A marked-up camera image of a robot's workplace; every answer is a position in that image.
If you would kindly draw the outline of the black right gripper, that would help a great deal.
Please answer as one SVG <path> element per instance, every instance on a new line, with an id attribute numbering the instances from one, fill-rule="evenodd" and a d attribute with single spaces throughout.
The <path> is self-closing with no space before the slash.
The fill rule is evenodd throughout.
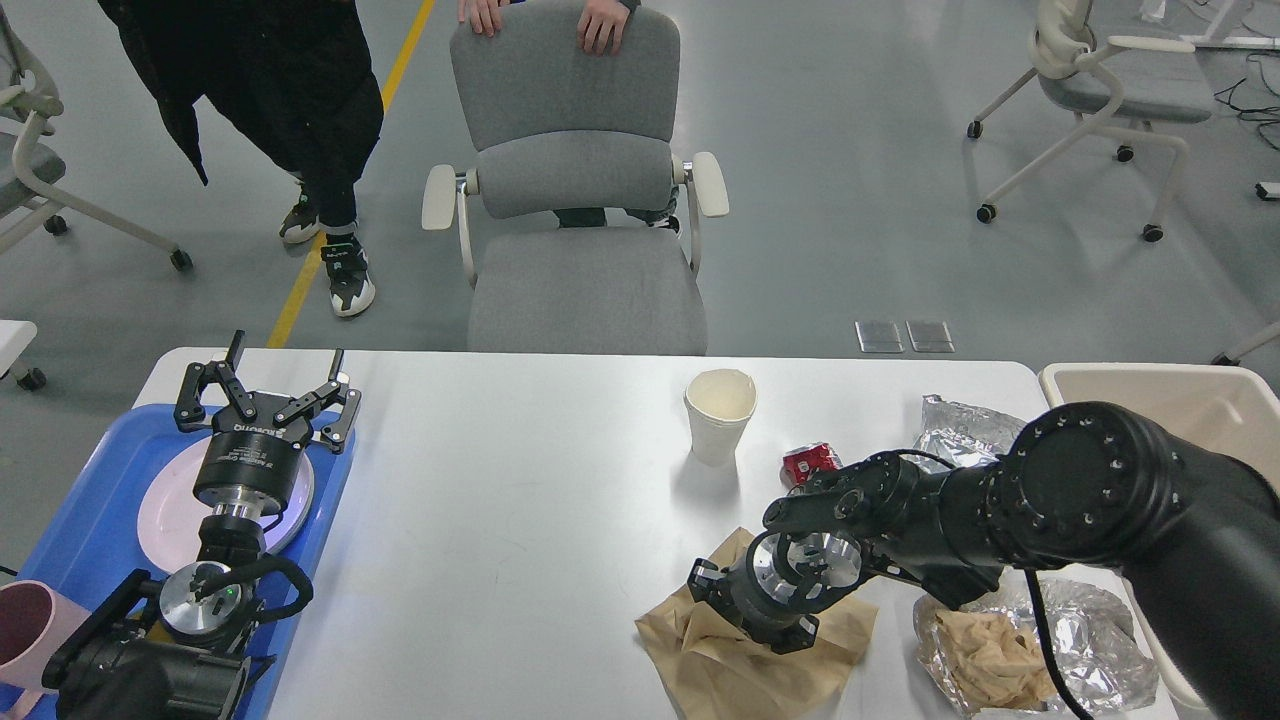
<path id="1" fill-rule="evenodd" d="M 753 641 L 771 641 L 778 655 L 817 642 L 819 612 L 861 583 L 863 547 L 832 533 L 756 537 L 728 570 L 695 560 L 687 588 Z"/>

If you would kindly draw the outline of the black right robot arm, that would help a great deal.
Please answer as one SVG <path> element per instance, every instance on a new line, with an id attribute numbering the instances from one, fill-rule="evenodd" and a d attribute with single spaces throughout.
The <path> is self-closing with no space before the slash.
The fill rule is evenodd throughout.
<path id="1" fill-rule="evenodd" d="M 905 450 L 819 471 L 776 500 L 727 568 L 687 587 L 776 653 L 810 648 L 818 614 L 873 577 L 946 607 L 1005 568 L 1111 568 L 1165 653 L 1221 719 L 1277 716 L 1276 489 L 1248 464 L 1106 402 L 1055 407 L 998 460 L 928 473 Z"/>

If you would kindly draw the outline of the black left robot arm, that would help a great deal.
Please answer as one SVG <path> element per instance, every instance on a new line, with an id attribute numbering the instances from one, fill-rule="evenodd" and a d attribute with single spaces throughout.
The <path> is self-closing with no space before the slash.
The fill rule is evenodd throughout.
<path id="1" fill-rule="evenodd" d="M 344 452 L 361 393 L 342 350 L 306 395 L 248 391 L 243 338 L 187 368 L 173 413 L 180 432 L 209 432 L 191 483 L 207 510 L 198 551 L 161 579 L 133 570 L 52 653 L 44 680 L 59 719 L 230 719 L 273 664 L 251 655 L 256 633 L 314 598 L 307 573 L 269 551 L 261 520 L 288 510 L 308 447 Z"/>

